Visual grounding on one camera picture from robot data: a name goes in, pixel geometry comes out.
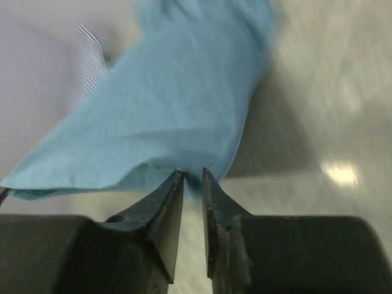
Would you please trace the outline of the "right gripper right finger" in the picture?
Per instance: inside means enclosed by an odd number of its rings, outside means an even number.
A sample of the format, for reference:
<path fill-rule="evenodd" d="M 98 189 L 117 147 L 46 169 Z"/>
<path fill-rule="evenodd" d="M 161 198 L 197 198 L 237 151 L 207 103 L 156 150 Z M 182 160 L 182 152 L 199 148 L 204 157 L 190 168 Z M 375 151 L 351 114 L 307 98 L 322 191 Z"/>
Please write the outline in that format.
<path fill-rule="evenodd" d="M 207 275 L 214 293 L 390 293 L 373 228 L 352 216 L 256 216 L 204 169 Z"/>

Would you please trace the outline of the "teal blue tank top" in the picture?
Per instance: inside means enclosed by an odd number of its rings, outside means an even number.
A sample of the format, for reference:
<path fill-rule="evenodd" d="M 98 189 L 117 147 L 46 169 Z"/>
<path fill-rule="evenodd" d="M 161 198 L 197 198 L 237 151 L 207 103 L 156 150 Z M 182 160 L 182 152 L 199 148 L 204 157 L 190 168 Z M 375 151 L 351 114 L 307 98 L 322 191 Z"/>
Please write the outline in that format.
<path fill-rule="evenodd" d="M 142 32 L 84 104 L 2 180 L 23 200 L 152 191 L 174 171 L 200 192 L 236 156 L 269 63 L 268 1 L 137 1 Z"/>

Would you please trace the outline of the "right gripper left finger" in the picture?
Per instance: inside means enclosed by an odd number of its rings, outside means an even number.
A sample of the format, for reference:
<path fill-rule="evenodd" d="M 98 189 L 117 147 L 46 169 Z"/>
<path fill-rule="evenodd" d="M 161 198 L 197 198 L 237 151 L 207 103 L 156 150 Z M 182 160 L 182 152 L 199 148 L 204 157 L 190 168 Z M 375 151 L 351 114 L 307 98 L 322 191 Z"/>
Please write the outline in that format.
<path fill-rule="evenodd" d="M 166 293 L 173 283 L 183 174 L 97 222 L 78 215 L 1 216 L 2 293 Z"/>

